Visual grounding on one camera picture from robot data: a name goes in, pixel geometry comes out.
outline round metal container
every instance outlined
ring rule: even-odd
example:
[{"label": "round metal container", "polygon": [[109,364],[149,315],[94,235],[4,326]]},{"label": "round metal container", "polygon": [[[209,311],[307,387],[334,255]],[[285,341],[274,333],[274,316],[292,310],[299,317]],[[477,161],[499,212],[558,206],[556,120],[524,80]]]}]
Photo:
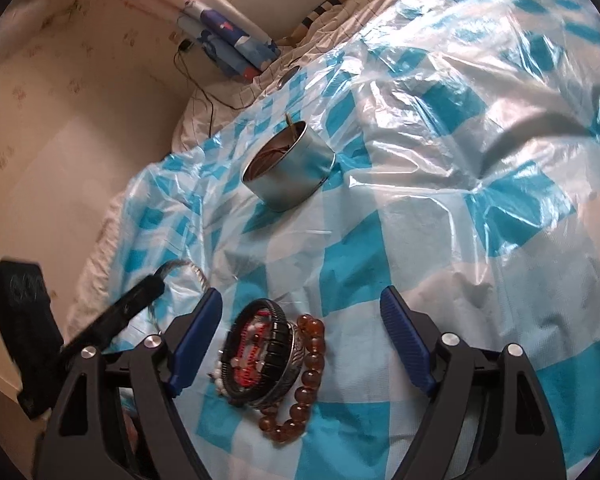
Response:
[{"label": "round metal container", "polygon": [[277,133],[256,153],[242,182],[273,211],[304,202],[327,179],[333,150],[304,122]]}]

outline black round object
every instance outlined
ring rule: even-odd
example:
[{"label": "black round object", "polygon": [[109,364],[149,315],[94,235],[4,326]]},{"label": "black round object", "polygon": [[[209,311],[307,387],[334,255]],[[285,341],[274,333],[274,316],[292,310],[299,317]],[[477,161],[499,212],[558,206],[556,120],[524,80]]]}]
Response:
[{"label": "black round object", "polygon": [[[264,357],[264,366],[260,372],[260,380],[251,388],[240,386],[234,379],[234,369],[231,359],[235,357],[240,347],[240,338],[245,325],[249,323],[259,310],[269,311],[271,327],[269,344]],[[274,301],[261,298],[251,301],[235,319],[229,330],[222,349],[222,384],[229,397],[237,402],[253,402],[266,395],[281,379],[291,354],[292,334],[286,322],[285,313]]]}]

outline bed sheet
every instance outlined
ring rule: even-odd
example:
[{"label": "bed sheet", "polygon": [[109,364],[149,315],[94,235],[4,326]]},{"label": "bed sheet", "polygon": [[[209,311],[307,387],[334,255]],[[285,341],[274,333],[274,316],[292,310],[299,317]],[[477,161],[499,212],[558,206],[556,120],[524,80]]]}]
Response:
[{"label": "bed sheet", "polygon": [[[285,112],[337,158],[310,199],[273,213],[240,174]],[[182,257],[222,293],[221,326],[176,400],[213,478],[391,477],[427,400],[382,325],[389,284],[472,346],[524,347],[575,478],[600,446],[600,16],[589,0],[398,0],[200,147],[146,168],[120,232],[111,300]],[[142,313],[114,349],[188,312],[194,282],[176,276],[158,326]],[[206,376],[260,297],[326,326],[318,402],[284,447]]]}]

